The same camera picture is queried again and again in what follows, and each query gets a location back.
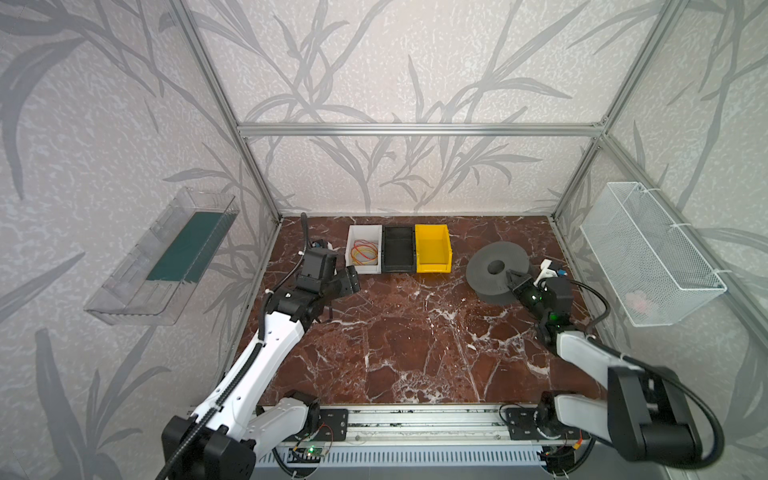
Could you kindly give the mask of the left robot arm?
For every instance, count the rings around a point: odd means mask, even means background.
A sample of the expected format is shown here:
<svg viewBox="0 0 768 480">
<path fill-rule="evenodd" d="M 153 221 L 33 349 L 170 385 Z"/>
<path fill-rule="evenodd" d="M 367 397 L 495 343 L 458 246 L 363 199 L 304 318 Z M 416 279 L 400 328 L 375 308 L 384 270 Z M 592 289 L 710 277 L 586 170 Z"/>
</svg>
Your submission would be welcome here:
<svg viewBox="0 0 768 480">
<path fill-rule="evenodd" d="M 256 407 L 288 354 L 334 300 L 360 289 L 354 267 L 306 237 L 301 258 L 262 302 L 258 330 L 213 392 L 187 418 L 173 417 L 161 442 L 160 479 L 248 479 L 283 440 L 317 431 L 316 400 L 301 393 L 263 414 Z"/>
</svg>

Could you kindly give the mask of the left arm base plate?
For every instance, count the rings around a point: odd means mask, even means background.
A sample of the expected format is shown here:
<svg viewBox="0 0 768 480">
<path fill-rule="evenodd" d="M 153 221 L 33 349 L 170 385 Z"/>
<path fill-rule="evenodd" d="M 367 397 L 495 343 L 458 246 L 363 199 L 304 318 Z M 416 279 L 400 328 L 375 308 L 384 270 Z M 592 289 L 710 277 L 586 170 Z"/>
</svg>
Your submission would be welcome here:
<svg viewBox="0 0 768 480">
<path fill-rule="evenodd" d="M 317 440 L 323 442 L 345 441 L 349 427 L 350 411 L 346 408 L 321 407 L 311 413 L 304 429 L 285 438 L 285 442 Z"/>
</svg>

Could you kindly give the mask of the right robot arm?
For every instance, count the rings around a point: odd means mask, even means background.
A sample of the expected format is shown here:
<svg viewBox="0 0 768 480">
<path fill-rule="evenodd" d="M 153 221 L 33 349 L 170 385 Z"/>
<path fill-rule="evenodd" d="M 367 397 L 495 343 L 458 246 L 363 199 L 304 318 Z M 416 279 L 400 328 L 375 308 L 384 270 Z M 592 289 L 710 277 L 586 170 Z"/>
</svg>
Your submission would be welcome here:
<svg viewBox="0 0 768 480">
<path fill-rule="evenodd" d="M 576 429 L 612 446 L 629 462 L 700 470 L 720 460 L 725 434 L 713 410 L 677 374 L 602 344 L 570 319 L 573 289 L 594 288 L 563 272 L 535 280 L 509 269 L 506 284 L 537 323 L 538 340 L 560 359 L 589 375 L 606 391 L 604 400 L 545 392 L 535 422 L 547 436 Z"/>
</svg>

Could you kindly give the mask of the grey perforated spool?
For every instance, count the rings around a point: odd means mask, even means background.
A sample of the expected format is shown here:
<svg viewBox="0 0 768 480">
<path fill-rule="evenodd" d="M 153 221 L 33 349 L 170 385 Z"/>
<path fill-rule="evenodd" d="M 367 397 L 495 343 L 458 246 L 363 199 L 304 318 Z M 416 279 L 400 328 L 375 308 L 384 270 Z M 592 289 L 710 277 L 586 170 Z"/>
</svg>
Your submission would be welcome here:
<svg viewBox="0 0 768 480">
<path fill-rule="evenodd" d="M 466 280 L 483 302 L 510 305 L 517 299 L 507 284 L 506 272 L 527 274 L 529 270 L 529 255 L 520 245 L 498 241 L 484 246 L 471 257 Z"/>
</svg>

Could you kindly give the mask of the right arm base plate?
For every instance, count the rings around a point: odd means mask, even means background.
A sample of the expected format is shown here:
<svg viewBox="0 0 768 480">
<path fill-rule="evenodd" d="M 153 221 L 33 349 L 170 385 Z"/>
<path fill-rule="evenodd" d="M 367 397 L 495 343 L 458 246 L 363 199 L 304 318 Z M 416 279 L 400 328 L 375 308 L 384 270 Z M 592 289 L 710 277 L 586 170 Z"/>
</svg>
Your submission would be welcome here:
<svg viewBox="0 0 768 480">
<path fill-rule="evenodd" d="M 511 440 L 555 441 L 568 444 L 582 438 L 578 429 L 562 424 L 546 409 L 504 404 L 498 413 Z"/>
</svg>

